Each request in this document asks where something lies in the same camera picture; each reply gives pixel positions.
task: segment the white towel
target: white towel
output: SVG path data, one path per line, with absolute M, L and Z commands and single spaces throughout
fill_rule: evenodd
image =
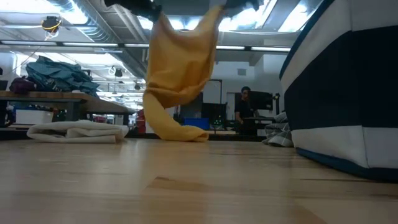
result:
M 65 135 L 51 134 L 51 131 Z M 27 136 L 43 142 L 117 143 L 122 141 L 128 132 L 127 126 L 91 121 L 64 121 L 33 125 L 27 131 Z

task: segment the blue bin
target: blue bin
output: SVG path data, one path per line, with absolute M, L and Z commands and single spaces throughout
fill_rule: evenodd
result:
M 195 126 L 202 128 L 203 130 L 209 130 L 209 119 L 208 118 L 185 118 L 184 125 Z

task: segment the yellow fabric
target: yellow fabric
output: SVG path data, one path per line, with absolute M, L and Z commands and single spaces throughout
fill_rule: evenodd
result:
M 214 7 L 195 30 L 176 31 L 164 14 L 154 24 L 149 48 L 146 121 L 164 140 L 199 141 L 208 134 L 197 127 L 181 126 L 164 110 L 191 102 L 213 72 L 218 25 L 223 10 Z

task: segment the wooden surface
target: wooden surface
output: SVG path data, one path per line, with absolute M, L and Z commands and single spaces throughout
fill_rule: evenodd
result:
M 398 185 L 257 142 L 0 142 L 1 223 L 397 223 Z
M 131 112 L 129 108 L 119 105 L 117 103 L 101 100 L 97 97 L 87 95 L 85 93 L 57 93 L 57 92 L 29 92 L 27 95 L 17 95 L 11 91 L 0 91 L 1 97 L 29 97 L 29 98 L 53 98 L 53 99 L 83 99 L 86 103 L 82 104 L 82 109 L 85 112 L 97 113 L 128 113 Z M 64 103 L 35 103 L 49 107 L 56 107 L 65 109 Z

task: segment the purple bag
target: purple bag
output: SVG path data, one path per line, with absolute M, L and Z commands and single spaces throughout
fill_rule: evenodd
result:
M 30 91 L 36 91 L 36 84 L 25 77 L 15 78 L 11 83 L 10 91 L 15 94 L 27 94 Z

